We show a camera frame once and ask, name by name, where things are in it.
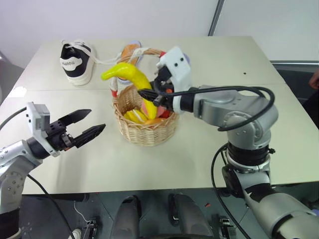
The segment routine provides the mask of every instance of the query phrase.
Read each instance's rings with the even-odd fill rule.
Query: yellow object
[[[151,84],[144,73],[130,63],[121,62],[101,75],[101,78],[104,81],[112,77],[125,78],[131,81],[138,90],[152,89]],[[145,99],[143,99],[143,101],[145,102],[145,106],[148,111],[148,118],[151,120],[155,119],[157,113],[156,106]]]
[[[165,119],[163,119],[163,118],[149,119],[144,124],[155,124],[155,123],[160,123],[160,122],[162,122],[164,120]]]
[[[130,121],[133,121],[135,123],[144,123],[145,121],[148,120],[148,118],[139,110],[127,111],[124,114],[124,118]]]

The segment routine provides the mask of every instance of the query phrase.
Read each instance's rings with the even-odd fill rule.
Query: white wall
[[[270,60],[319,60],[319,1],[226,0],[215,35],[251,35]]]
[[[0,52],[26,67],[53,39],[205,36],[217,0],[2,0]]]

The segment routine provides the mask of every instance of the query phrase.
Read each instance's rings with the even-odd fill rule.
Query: red object
[[[112,91],[112,90],[111,90],[111,92],[112,92],[112,96],[113,96],[114,98],[116,98],[116,97],[118,96],[118,92],[117,92],[117,91]]]
[[[170,115],[170,111],[166,110],[166,111],[164,111],[164,113],[160,117],[167,119],[169,117],[169,115]]]
[[[159,57],[161,58],[162,56],[164,56],[166,54],[166,52],[162,51],[159,55]]]

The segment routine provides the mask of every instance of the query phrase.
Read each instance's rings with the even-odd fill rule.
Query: black cable
[[[6,125],[6,123],[8,123],[13,117],[17,116],[18,114],[20,114],[21,112],[25,111],[26,107],[22,108],[21,110],[18,110],[17,112],[13,113],[12,115],[10,115],[8,118],[6,118],[2,124],[0,124],[0,130]]]
[[[213,184],[214,187],[214,191],[216,194],[216,197],[218,199],[218,201],[220,202],[221,206],[224,208],[224,210],[226,211],[226,213],[228,214],[228,216],[230,217],[230,219],[234,222],[234,224],[236,225],[236,227],[239,229],[239,231],[244,235],[244,237],[246,239],[251,239],[250,236],[245,232],[245,230],[240,226],[240,224],[237,222],[237,220],[234,218],[234,216],[231,214],[231,212],[229,211],[229,209],[227,208],[227,206],[225,205],[224,201],[221,199],[218,189],[216,188],[216,184],[215,184],[215,179],[214,179],[214,165],[217,159],[218,154],[223,151],[224,149],[226,149],[227,144],[224,144],[223,146],[221,146],[218,151],[215,153],[214,157],[213,157],[213,161],[211,163],[211,168],[210,168],[210,176],[211,176],[211,182]]]
[[[260,97],[265,97],[265,95],[260,92],[260,90],[256,89],[257,87],[249,87],[249,86],[222,86],[222,87],[210,87],[210,88],[203,88],[203,89],[196,89],[196,90],[189,90],[189,91],[179,91],[173,93],[166,93],[160,90],[159,82],[154,81],[154,90],[157,94],[165,97],[174,97],[174,96],[183,96],[183,95],[193,95],[193,94],[200,94],[200,93],[208,93],[208,92],[215,92],[215,91],[229,91],[229,90],[237,90],[237,91],[250,91],[253,92]]]
[[[197,89],[197,90],[189,90],[189,91],[180,91],[180,92],[175,92],[175,93],[166,93],[162,92],[159,89],[159,82],[154,81],[154,90],[157,94],[165,96],[165,97],[174,97],[174,96],[182,96],[182,95],[191,95],[191,94],[199,94],[199,93],[208,93],[208,92],[215,92],[215,91],[228,91],[228,90],[237,90],[237,91],[250,91],[254,92],[260,97],[265,97],[261,91],[266,92],[270,99],[267,105],[259,111],[257,114],[254,116],[250,117],[249,119],[242,121],[240,123],[237,123],[235,125],[229,126],[229,127],[219,127],[218,131],[229,131],[233,129],[240,128],[248,123],[253,122],[260,116],[262,116],[264,113],[266,113],[274,104],[275,101],[275,94],[269,90],[268,88],[265,87],[246,87],[246,86],[223,86],[223,87],[211,87],[211,88],[204,88],[204,89]]]
[[[261,111],[259,111],[257,114],[250,117],[249,119],[242,121],[240,123],[237,123],[235,125],[229,126],[229,127],[220,127],[220,128],[218,128],[218,131],[229,131],[229,130],[233,130],[236,128],[240,128],[240,127],[258,119],[260,116],[262,116],[264,113],[266,113],[273,106],[273,104],[275,102],[275,94],[271,90],[269,90],[268,88],[265,88],[265,87],[254,87],[254,88],[267,92],[267,94],[270,97],[268,104]]]
[[[21,110],[18,110],[17,112],[13,113],[12,115],[10,115],[8,118],[6,118],[2,124],[0,124],[0,130],[15,116],[17,116],[19,113],[23,112],[26,110],[26,107],[22,108]],[[60,209],[59,205],[56,203],[56,201],[52,198],[52,196],[45,190],[45,188],[35,179],[33,178],[31,175],[28,175],[28,178],[31,179],[33,182],[35,182],[41,189],[42,191],[45,193],[45,195],[53,202],[53,204],[55,205],[55,207],[57,208],[58,212],[60,213],[61,217],[63,218],[63,221],[65,222],[66,226],[68,227],[68,231],[69,234],[71,236],[72,239],[75,239],[71,227],[67,221],[67,219],[65,218],[62,210]]]
[[[45,193],[45,195],[48,197],[48,199],[51,200],[51,202],[55,205],[55,207],[57,208],[59,214],[61,215],[64,223],[66,224],[66,226],[68,227],[68,231],[70,236],[72,237],[72,239],[75,239],[73,233],[72,233],[72,229],[67,221],[67,219],[65,218],[61,208],[59,207],[59,205],[57,204],[57,202],[54,200],[54,198],[45,190],[45,188],[35,179],[33,178],[31,175],[28,174],[28,178],[31,179],[33,182],[35,182],[41,189],[42,191]]]

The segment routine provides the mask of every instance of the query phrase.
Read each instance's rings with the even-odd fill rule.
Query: wire
[[[213,184],[214,187],[214,191],[216,194],[216,197],[218,199],[218,201],[220,202],[221,206],[224,208],[224,210],[226,211],[226,213],[228,214],[228,216],[230,217],[230,219],[234,222],[234,224],[236,225],[236,227],[239,229],[239,231],[244,235],[244,237],[246,239],[251,239],[249,237],[249,235],[245,232],[245,230],[240,226],[240,224],[237,222],[237,220],[234,218],[234,216],[231,214],[231,212],[229,211],[229,209],[227,208],[226,204],[224,203],[224,201],[221,199],[220,195],[219,195],[219,191],[216,188],[216,184],[215,184],[215,179],[214,179],[214,166],[215,166],[215,162],[217,159],[218,154],[223,151],[226,147],[227,144],[224,144],[223,146],[221,146],[218,151],[215,153],[214,157],[213,157],[213,161],[211,163],[211,168],[210,168],[210,176],[211,176],[211,182]]]
[[[257,89],[257,87],[249,87],[249,86],[222,86],[222,87],[210,87],[210,88],[203,88],[203,89],[196,89],[196,90],[189,90],[189,91],[179,91],[173,93],[166,93],[160,90],[159,81],[154,80],[154,90],[161,96],[165,97],[174,97],[174,96],[183,96],[183,95],[193,95],[193,94],[200,94],[200,93],[208,93],[208,92],[215,92],[215,91],[229,91],[229,90],[237,90],[237,91],[251,91],[259,95],[260,97],[265,97],[265,95]]]
[[[239,224],[242,222],[242,220],[244,219],[244,217],[246,216],[246,214],[248,213],[250,208],[247,208],[247,210],[245,211],[244,215],[241,217],[241,219],[239,220]]]
[[[87,231],[88,231],[88,228],[89,228],[88,226],[89,226],[89,223],[91,223],[91,220],[86,220],[85,217],[83,216],[83,214],[80,213],[80,212],[76,209],[76,207],[75,207],[75,201],[74,201],[74,210],[75,210],[78,214],[80,214],[80,215],[82,216],[83,220],[86,222],[86,229],[85,229],[85,232],[84,232],[84,235],[83,235],[83,239],[85,239],[85,235],[86,235],[86,233],[87,233]]]
[[[267,94],[270,97],[268,104],[261,111],[259,111],[257,114],[255,114],[254,116],[250,117],[249,119],[247,119],[245,121],[242,121],[242,122],[240,122],[238,124],[229,126],[229,127],[220,127],[220,128],[218,128],[218,131],[229,131],[229,130],[233,130],[233,129],[236,129],[236,128],[240,128],[240,127],[242,127],[242,126],[244,126],[244,125],[246,125],[248,123],[251,123],[254,120],[258,119],[260,116],[262,116],[264,113],[266,113],[273,106],[273,104],[275,102],[275,94],[271,90],[269,90],[268,88],[265,88],[265,87],[254,87],[254,88],[257,89],[257,90],[261,90],[261,91],[267,92]]]
[[[61,208],[59,207],[59,205],[57,204],[57,202],[53,199],[53,197],[45,190],[45,188],[35,179],[33,178],[31,175],[28,174],[28,178],[31,179],[33,182],[35,182],[41,189],[42,191],[45,193],[45,195],[51,200],[51,202],[55,205],[55,207],[57,208],[59,214],[61,215],[64,223],[66,224],[67,228],[68,228],[68,231],[69,231],[69,234],[71,236],[72,239],[75,239],[74,235],[73,235],[73,232],[71,230],[71,227],[67,221],[67,219],[65,218]]]
[[[12,115],[10,115],[8,118],[6,118],[2,124],[0,124],[0,130],[6,125],[6,123],[8,123],[12,118],[14,118],[15,116],[17,116],[18,114],[20,114],[21,112],[25,111],[26,107],[22,108],[21,110],[18,110],[17,112],[13,113]]]
[[[0,124],[0,130],[11,120],[13,119],[15,116],[17,116],[19,113],[23,112],[26,110],[26,107],[18,110],[17,112],[13,113],[12,115],[10,115],[8,118],[6,118],[2,124]],[[71,236],[72,239],[75,239],[74,238],[74,235],[73,235],[73,232],[71,230],[71,227],[67,221],[67,219],[65,218],[62,210],[60,209],[59,205],[56,203],[56,201],[52,198],[52,196],[45,190],[45,188],[35,179],[33,178],[31,175],[28,174],[28,178],[31,179],[33,182],[35,182],[41,189],[42,191],[45,193],[45,195],[53,202],[53,204],[55,205],[55,207],[57,208],[59,214],[61,215],[63,221],[65,222],[67,228],[68,228],[68,231],[69,231],[69,234]]]
[[[222,151],[220,151],[220,154],[221,154],[221,157],[223,158],[224,164],[226,165],[226,164],[227,164],[227,162],[226,162],[226,159],[225,159],[225,155],[224,155],[223,150],[222,150]]]
[[[269,95],[269,97],[270,97],[269,102],[257,114],[255,114],[254,116],[250,117],[249,119],[244,120],[244,121],[242,121],[240,123],[237,123],[235,125],[232,125],[232,126],[229,126],[229,127],[219,127],[218,131],[229,131],[229,130],[237,129],[237,128],[240,128],[240,127],[242,127],[242,126],[244,126],[244,125],[246,125],[248,123],[253,122],[257,118],[262,116],[264,113],[266,113],[273,106],[273,104],[275,102],[275,94],[271,90],[269,90],[268,88],[265,88],[265,87],[223,86],[223,87],[211,87],[211,88],[190,90],[190,91],[180,91],[180,92],[175,92],[175,93],[166,93],[166,92],[160,91],[159,82],[158,81],[154,81],[154,90],[159,95],[162,95],[162,96],[165,96],[165,97],[174,97],[174,96],[192,95],[192,94],[199,94],[199,93],[208,93],[208,92],[216,92],[216,91],[228,91],[228,90],[250,91],[250,92],[256,93],[257,95],[259,95],[260,97],[263,97],[263,98],[265,97],[265,95],[263,93],[261,93],[261,91],[264,91],[264,92],[266,92]]]
[[[76,209],[76,207],[75,207],[75,202],[74,202],[74,210],[75,210],[78,214],[80,214],[80,215],[82,216],[83,220],[84,220],[86,223],[91,222],[90,220],[86,220],[85,217],[83,216],[83,214],[80,213],[80,212]]]

